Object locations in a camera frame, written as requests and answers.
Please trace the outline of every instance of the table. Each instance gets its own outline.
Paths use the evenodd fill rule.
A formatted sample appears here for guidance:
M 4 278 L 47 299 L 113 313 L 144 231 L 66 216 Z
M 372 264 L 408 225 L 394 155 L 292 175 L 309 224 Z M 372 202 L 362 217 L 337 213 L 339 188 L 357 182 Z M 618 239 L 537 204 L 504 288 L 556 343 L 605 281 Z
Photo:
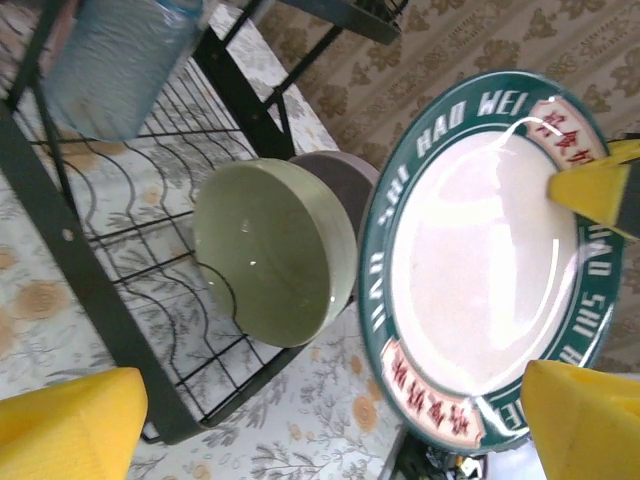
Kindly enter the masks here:
M 212 25 L 228 28 L 235 15 L 237 11 L 221 6 Z M 243 29 L 230 50 L 259 95 L 267 96 L 269 87 L 285 76 L 253 25 Z M 287 104 L 299 152 L 336 149 L 296 88 L 287 93 Z M 85 175 L 104 185 L 114 181 L 95 158 L 76 160 Z M 140 182 L 141 203 L 152 207 L 159 195 L 153 181 L 142 171 L 134 178 Z M 82 198 L 83 189 L 76 186 L 75 191 Z M 4 178 L 0 287 L 0 398 L 112 367 Z M 399 420 L 369 370 L 351 306 L 223 424 L 177 446 L 140 443 L 128 478 L 268 479 L 280 478 L 279 472 L 292 479 L 373 479 L 398 428 Z

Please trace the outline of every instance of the wire rack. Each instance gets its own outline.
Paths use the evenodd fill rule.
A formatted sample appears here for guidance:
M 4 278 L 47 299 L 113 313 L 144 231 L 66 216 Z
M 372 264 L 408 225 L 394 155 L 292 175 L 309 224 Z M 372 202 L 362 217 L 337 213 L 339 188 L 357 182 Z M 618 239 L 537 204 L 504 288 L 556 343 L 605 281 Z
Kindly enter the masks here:
M 0 10 L 0 28 L 14 41 L 0 40 L 5 92 L 37 20 L 18 10 L 9 12 L 13 17 Z M 218 166 L 256 153 L 193 60 L 174 74 L 130 142 L 106 144 L 61 130 L 45 103 L 35 82 L 16 123 L 57 187 L 73 192 L 67 201 L 86 240 L 189 412 L 202 427 L 217 425 L 303 348 L 279 349 L 243 334 L 217 309 L 200 273 L 210 267 L 194 256 L 199 185 Z M 49 141 L 48 128 L 57 141 Z M 66 175 L 59 175 L 55 150 Z M 165 440 L 151 422 L 143 438 Z
M 200 184 L 228 162 L 290 158 L 284 91 L 343 28 L 392 41 L 407 4 L 287 0 L 334 26 L 261 100 L 226 50 L 261 1 L 250 0 L 222 39 L 205 32 L 138 138 L 119 144 L 83 138 L 49 116 L 39 62 L 62 2 L 0 4 L 0 167 L 115 363 L 140 369 L 151 443 L 216 426 L 304 348 L 257 342 L 218 310 L 201 275 L 211 267 L 194 255 Z

